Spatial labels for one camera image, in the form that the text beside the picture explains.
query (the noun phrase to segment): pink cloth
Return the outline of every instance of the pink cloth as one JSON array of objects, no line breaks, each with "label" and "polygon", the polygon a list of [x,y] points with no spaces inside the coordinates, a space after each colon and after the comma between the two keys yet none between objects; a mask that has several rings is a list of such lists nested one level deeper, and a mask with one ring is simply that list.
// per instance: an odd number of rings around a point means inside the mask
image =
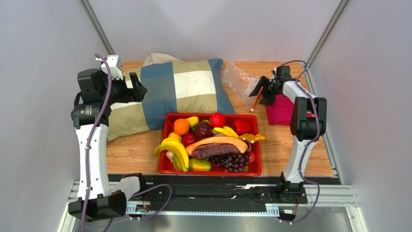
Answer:
[{"label": "pink cloth", "polygon": [[276,95],[275,101],[272,105],[266,105],[267,121],[271,125],[291,124],[293,111],[292,101],[283,94]]}]

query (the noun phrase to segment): wooden surface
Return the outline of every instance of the wooden surface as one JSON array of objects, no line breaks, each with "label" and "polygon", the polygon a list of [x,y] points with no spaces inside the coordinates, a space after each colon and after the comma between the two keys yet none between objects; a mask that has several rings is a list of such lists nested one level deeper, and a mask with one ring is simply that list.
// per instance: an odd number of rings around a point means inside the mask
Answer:
[{"label": "wooden surface", "polygon": [[[282,62],[235,62],[239,68],[260,76],[271,76],[271,70]],[[141,67],[143,62],[125,62],[123,71]],[[299,63],[292,63],[292,77],[302,71]],[[300,79],[307,88],[304,78]],[[237,114],[252,114],[229,89],[223,87]],[[292,150],[293,137],[288,126],[274,126],[267,122],[265,106],[258,104],[253,113],[258,118],[259,133],[268,140],[261,142],[262,175],[280,175],[286,167]],[[158,157],[153,157],[153,150],[161,141],[161,130],[152,130],[129,136],[123,136],[107,144],[107,168],[109,173],[144,173],[158,174]],[[332,175],[329,159],[322,139],[318,141],[310,154],[305,175]]]}]

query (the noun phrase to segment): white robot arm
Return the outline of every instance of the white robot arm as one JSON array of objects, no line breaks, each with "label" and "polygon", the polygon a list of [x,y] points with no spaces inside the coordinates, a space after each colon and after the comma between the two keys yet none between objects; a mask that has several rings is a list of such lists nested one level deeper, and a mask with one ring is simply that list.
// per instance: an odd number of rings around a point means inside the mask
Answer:
[{"label": "white robot arm", "polygon": [[[263,99],[259,103],[273,104],[278,94],[283,94],[294,103],[290,125],[294,142],[289,162],[281,174],[278,185],[278,194],[284,197],[285,201],[288,201],[289,199],[300,196],[303,191],[304,179],[300,172],[302,174],[305,172],[310,152],[319,139],[319,136],[323,135],[326,131],[327,102],[325,98],[318,98],[308,93],[300,82],[293,79],[290,75],[289,66],[276,67],[272,73],[273,76],[270,79],[262,76],[258,85],[249,96],[256,96],[260,88],[263,87]],[[318,122],[314,117],[308,117],[308,113],[316,113]]]},{"label": "white robot arm", "polygon": [[[78,73],[77,81],[81,91],[76,96],[72,111],[80,147],[80,186],[78,200],[69,204],[68,211],[72,216],[81,218],[86,204],[86,216],[83,216],[87,221],[124,216],[127,200],[141,188],[141,174],[127,175],[116,186],[110,187],[106,141],[110,106],[117,102],[141,102],[147,89],[141,85],[135,73],[130,73],[132,88],[127,88],[120,70],[123,63],[118,56],[108,56],[104,62],[101,70],[89,69]],[[108,74],[112,77],[110,84]]]}]

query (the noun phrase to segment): white wall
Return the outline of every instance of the white wall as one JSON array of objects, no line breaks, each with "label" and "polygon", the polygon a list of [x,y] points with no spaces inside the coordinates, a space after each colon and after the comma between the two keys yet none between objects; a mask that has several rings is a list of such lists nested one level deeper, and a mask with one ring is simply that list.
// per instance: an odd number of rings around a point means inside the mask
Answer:
[{"label": "white wall", "polygon": [[371,232],[410,231],[412,2],[353,0],[311,71]]},{"label": "white wall", "polygon": [[70,118],[77,73],[103,53],[79,1],[2,1],[1,231],[56,231],[79,148]]},{"label": "white wall", "polygon": [[90,0],[114,51],[184,60],[308,59],[339,0]]}]

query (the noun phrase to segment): red plastic tray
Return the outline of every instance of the red plastic tray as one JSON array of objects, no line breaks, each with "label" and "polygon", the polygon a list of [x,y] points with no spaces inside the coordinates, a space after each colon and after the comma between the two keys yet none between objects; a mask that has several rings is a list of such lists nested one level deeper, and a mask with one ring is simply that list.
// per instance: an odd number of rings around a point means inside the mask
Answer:
[{"label": "red plastic tray", "polygon": [[[176,121],[179,118],[188,118],[191,116],[198,116],[199,120],[202,121],[205,119],[209,120],[210,114],[168,113],[164,121],[162,139],[167,138],[167,136],[169,136],[169,134],[173,131],[174,121]],[[251,124],[252,126],[251,133],[253,134],[259,133],[257,119],[254,115],[225,115],[225,117],[226,117],[227,125],[230,125],[233,121],[237,119],[244,120]],[[176,171],[173,168],[173,164],[166,157],[166,151],[162,151],[160,154],[159,172],[163,174],[259,176],[262,173],[259,142],[252,144],[251,147],[252,147],[252,151],[256,155],[256,161],[249,165],[248,172],[230,173],[230,172],[225,172],[224,171],[225,168],[214,168],[214,167],[212,167],[212,170],[210,170],[209,172],[188,171],[187,173],[185,173],[184,171]]]}]

